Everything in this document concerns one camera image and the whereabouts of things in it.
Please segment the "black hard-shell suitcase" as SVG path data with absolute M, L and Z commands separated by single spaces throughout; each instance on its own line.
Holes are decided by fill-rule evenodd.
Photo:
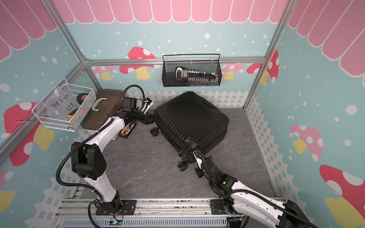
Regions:
M 224 139 L 230 122 L 219 108 L 191 91 L 157 107 L 154 116 L 156 127 L 150 134 L 162 134 L 177 151 L 181 172 L 195 162 L 194 151 L 205 155 Z

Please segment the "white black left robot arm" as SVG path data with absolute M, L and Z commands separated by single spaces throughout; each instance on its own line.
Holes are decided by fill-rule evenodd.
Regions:
M 150 98 L 142 95 L 142 105 L 137 107 L 134 102 L 127 102 L 125 89 L 122 93 L 121 103 L 110 114 L 107 121 L 89 138 L 76 142 L 71 146 L 71 151 L 65 156 L 57 168 L 56 181 L 61 186 L 84 187 L 92 190 L 97 196 L 96 207 L 110 214 L 118 214 L 124 206 L 118 191 L 110 183 L 106 174 L 106 161 L 103 150 L 107 144 L 118 137 L 119 133 L 129 123 L 150 123 L 153 118 L 148 114 L 153 105 Z M 61 179 L 61 171 L 68 160 L 71 160 L 72 172 L 86 181 L 82 183 L 67 183 Z

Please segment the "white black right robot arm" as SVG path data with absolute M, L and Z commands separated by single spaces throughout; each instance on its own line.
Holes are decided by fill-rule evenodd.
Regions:
M 270 228 L 315 228 L 297 203 L 280 201 L 258 193 L 238 179 L 221 172 L 212 157 L 193 152 L 198 173 L 208 180 L 211 190 L 223 200 L 229 214 L 243 214 Z

